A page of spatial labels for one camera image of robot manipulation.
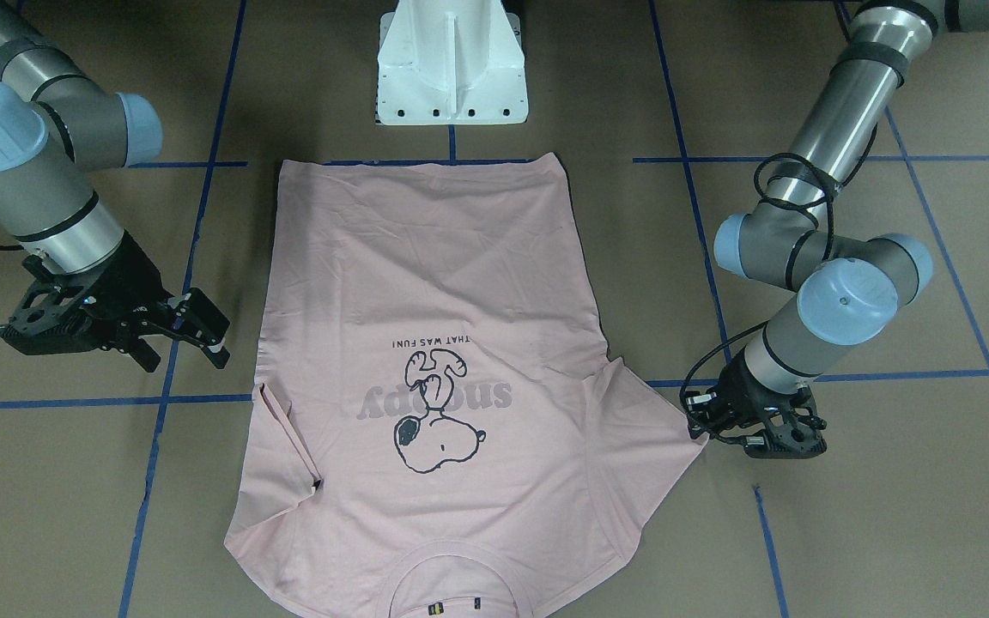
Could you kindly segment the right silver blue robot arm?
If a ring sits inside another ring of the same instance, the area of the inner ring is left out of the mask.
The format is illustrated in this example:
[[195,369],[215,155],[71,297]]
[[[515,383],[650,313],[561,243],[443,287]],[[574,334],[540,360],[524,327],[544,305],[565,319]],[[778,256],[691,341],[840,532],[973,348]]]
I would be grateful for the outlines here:
[[153,372],[161,334],[227,365],[228,318],[199,289],[169,293],[87,177],[161,149],[146,99],[107,93],[0,1],[0,224],[33,277],[1,340],[26,355],[115,349]]

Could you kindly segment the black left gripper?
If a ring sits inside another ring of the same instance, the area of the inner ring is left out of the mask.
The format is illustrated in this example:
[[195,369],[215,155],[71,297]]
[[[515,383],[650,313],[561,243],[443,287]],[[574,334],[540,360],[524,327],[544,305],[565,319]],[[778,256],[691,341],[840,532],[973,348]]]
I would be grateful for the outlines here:
[[804,460],[827,450],[808,386],[780,394],[762,386],[745,365],[729,365],[709,391],[683,391],[690,437],[702,434],[726,445],[739,445],[761,460]]

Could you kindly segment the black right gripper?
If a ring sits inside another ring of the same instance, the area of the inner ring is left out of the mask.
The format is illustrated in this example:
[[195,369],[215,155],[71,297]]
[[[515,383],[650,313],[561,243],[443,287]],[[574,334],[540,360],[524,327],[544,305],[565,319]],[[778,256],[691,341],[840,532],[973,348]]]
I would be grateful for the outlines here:
[[212,367],[227,366],[230,320],[201,289],[173,297],[129,233],[92,269],[52,274],[50,262],[35,255],[23,259],[35,281],[3,332],[3,340],[17,351],[41,355],[101,348],[153,357],[141,337],[173,332],[177,340],[199,348]]

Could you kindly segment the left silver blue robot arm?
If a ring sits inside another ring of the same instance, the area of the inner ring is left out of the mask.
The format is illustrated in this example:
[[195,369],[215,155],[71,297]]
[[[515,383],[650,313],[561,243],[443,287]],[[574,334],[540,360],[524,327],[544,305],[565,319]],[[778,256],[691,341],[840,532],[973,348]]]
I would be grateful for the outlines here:
[[989,1],[866,1],[840,20],[846,43],[785,151],[755,168],[757,203],[713,242],[721,269],[792,297],[741,344],[705,391],[680,390],[691,438],[762,460],[827,450],[811,386],[882,333],[930,284],[934,263],[914,236],[840,231],[841,192],[871,152],[883,110],[912,65],[946,33],[989,33]]

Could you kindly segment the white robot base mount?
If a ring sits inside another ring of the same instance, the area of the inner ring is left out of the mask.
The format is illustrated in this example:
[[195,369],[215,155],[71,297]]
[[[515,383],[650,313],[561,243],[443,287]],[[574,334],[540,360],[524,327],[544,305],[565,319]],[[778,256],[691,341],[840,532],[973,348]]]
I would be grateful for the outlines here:
[[498,125],[529,117],[518,1],[400,1],[379,21],[383,125]]

